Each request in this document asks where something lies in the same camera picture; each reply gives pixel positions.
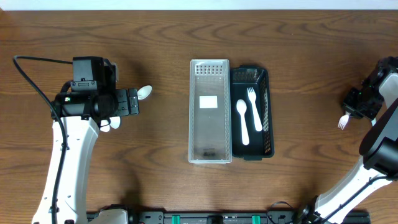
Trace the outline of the pink plastic fork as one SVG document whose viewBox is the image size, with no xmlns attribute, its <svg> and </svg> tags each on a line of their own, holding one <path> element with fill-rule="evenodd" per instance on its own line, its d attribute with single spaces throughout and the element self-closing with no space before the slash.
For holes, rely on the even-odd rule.
<svg viewBox="0 0 398 224">
<path fill-rule="evenodd" d="M 339 122 L 338 122 L 338 128 L 341 130 L 344 130 L 344 128 L 346 127 L 346 125 L 348 124 L 349 121 L 349 117 L 350 117 L 350 113 L 348 111 L 345 112 L 345 115 L 343 115 Z"/>
</svg>

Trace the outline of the pink-white plastic spoon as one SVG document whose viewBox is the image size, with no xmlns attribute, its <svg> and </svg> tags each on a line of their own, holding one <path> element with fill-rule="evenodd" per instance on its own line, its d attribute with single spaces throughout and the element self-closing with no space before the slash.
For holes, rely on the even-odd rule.
<svg viewBox="0 0 398 224">
<path fill-rule="evenodd" d="M 249 134 L 248 134 L 248 129 L 246 126 L 246 118 L 245 118 L 245 113 L 247 110 L 247 106 L 244 100 L 239 99 L 236 103 L 236 109 L 240 115 L 240 120 L 241 120 L 241 139 L 242 139 L 242 144 L 247 146 L 249 144 Z"/>
</svg>

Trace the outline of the white plastic fork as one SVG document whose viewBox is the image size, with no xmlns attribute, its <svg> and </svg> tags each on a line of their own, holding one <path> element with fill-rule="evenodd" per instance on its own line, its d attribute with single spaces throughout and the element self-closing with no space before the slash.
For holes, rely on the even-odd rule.
<svg viewBox="0 0 398 224">
<path fill-rule="evenodd" d="M 255 130 L 257 132 L 262 131 L 262 123 L 261 123 L 261 119 L 257 110 L 257 105 L 256 105 L 256 92 L 254 91 L 253 87 L 249 87 L 247 89 L 248 92 L 248 98 L 249 101 L 251 102 L 251 106 L 252 106 L 252 114 L 253 114 L 253 120 L 254 120 L 254 127 Z"/>
</svg>

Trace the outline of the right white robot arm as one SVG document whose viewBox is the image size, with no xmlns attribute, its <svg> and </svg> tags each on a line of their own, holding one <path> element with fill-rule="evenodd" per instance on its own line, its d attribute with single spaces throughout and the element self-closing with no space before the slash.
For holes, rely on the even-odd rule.
<svg viewBox="0 0 398 224">
<path fill-rule="evenodd" d="M 380 59 L 360 90 L 343 100 L 344 119 L 367 118 L 372 128 L 359 147 L 359 160 L 332 189 L 314 198 L 296 223 L 342 223 L 377 189 L 397 180 L 397 58 Z"/>
</svg>

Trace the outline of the white plastic spoon under arm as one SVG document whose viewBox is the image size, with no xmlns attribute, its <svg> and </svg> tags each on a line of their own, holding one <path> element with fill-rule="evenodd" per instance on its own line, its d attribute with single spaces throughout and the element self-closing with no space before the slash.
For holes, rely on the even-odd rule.
<svg viewBox="0 0 398 224">
<path fill-rule="evenodd" d="M 142 88 L 140 88 L 137 91 L 137 98 L 138 100 L 144 100 L 146 99 L 152 92 L 152 86 L 151 85 L 146 85 Z"/>
</svg>

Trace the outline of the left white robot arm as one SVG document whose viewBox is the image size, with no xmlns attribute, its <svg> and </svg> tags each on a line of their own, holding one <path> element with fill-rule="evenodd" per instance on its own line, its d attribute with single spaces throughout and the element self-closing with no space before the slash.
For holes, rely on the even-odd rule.
<svg viewBox="0 0 398 224">
<path fill-rule="evenodd" d="M 88 223 L 86 187 L 91 155 L 101 131 L 119 128 L 121 118 L 96 123 L 92 118 L 67 116 L 54 122 L 53 150 L 40 205 L 32 223 Z"/>
</svg>

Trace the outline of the white plastic spoon crossed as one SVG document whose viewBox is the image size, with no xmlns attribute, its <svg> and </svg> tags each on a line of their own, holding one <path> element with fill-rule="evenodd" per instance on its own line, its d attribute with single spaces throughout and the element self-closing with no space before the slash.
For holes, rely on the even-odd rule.
<svg viewBox="0 0 398 224">
<path fill-rule="evenodd" d="M 113 129 L 118 129 L 120 127 L 120 125 L 121 125 L 121 117 L 120 116 L 110 117 L 109 125 Z"/>
</svg>

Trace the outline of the white plastic spoon far left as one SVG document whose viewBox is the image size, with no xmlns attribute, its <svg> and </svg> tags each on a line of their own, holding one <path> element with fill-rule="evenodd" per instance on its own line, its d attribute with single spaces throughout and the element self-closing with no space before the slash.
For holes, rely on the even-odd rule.
<svg viewBox="0 0 398 224">
<path fill-rule="evenodd" d="M 111 129 L 111 127 L 110 127 L 109 122 L 106 121 L 106 120 L 102 120 L 101 124 L 100 124 L 100 127 L 99 127 L 99 130 L 102 131 L 102 132 L 106 132 L 107 133 L 107 132 L 110 131 L 110 129 Z"/>
</svg>

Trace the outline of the clear plastic basket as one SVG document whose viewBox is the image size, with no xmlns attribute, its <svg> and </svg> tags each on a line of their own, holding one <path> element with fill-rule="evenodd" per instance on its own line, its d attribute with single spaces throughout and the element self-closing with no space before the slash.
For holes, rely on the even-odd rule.
<svg viewBox="0 0 398 224">
<path fill-rule="evenodd" d="M 229 60 L 190 62 L 188 161 L 232 161 Z"/>
</svg>

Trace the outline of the dark green plastic basket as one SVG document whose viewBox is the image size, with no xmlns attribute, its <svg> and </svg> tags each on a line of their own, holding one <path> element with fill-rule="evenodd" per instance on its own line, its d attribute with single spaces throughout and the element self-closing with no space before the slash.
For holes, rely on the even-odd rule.
<svg viewBox="0 0 398 224">
<path fill-rule="evenodd" d="M 231 134 L 232 154 L 234 157 L 247 161 L 260 161 L 274 155 L 274 138 L 272 129 L 271 99 L 269 91 L 269 77 L 265 68 L 255 65 L 240 65 L 230 70 L 231 87 Z M 251 102 L 247 89 L 253 87 L 256 92 L 256 105 L 262 123 L 262 131 L 257 132 L 254 127 Z M 239 99 L 245 101 L 246 126 L 249 134 L 249 144 L 242 144 L 241 120 L 236 109 Z"/>
</svg>

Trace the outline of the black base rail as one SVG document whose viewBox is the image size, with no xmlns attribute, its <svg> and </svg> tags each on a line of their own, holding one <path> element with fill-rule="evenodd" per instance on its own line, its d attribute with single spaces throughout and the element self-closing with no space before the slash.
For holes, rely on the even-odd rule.
<svg viewBox="0 0 398 224">
<path fill-rule="evenodd" d="M 86 214 L 88 223 L 133 224 L 286 224 L 323 223 L 318 216 L 310 216 L 308 209 L 299 213 L 294 209 L 271 209 L 265 212 L 166 212 L 162 210 L 135 211 L 121 205 L 111 205 Z"/>
</svg>

